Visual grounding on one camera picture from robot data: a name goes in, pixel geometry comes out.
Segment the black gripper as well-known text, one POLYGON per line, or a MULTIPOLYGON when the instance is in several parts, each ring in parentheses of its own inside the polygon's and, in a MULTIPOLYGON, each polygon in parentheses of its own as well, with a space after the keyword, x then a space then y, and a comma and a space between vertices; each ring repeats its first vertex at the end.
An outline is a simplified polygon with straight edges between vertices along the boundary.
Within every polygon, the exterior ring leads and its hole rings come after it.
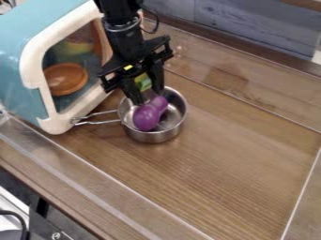
POLYGON ((145 103, 134 77, 147 73, 151 89, 161 94, 165 89, 165 62, 173 58, 172 37, 164 35, 145 40, 141 19, 135 18, 123 25, 110 24, 102 19, 105 32, 111 46, 111 59, 98 71, 106 92, 121 88, 133 104, 145 103))

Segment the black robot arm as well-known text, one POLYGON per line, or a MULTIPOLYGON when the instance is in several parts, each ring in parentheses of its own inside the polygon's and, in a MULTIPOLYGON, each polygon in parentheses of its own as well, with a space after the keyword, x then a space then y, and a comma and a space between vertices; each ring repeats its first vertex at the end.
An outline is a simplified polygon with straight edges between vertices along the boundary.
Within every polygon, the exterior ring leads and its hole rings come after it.
POLYGON ((109 93, 119 88, 134 105, 145 99, 134 79, 147 74, 151 89, 161 94, 165 89, 165 62, 173 58, 169 35, 145 39, 138 11, 145 9, 145 0, 93 0, 103 14, 102 24, 111 47, 111 58, 98 71, 103 88, 109 93))

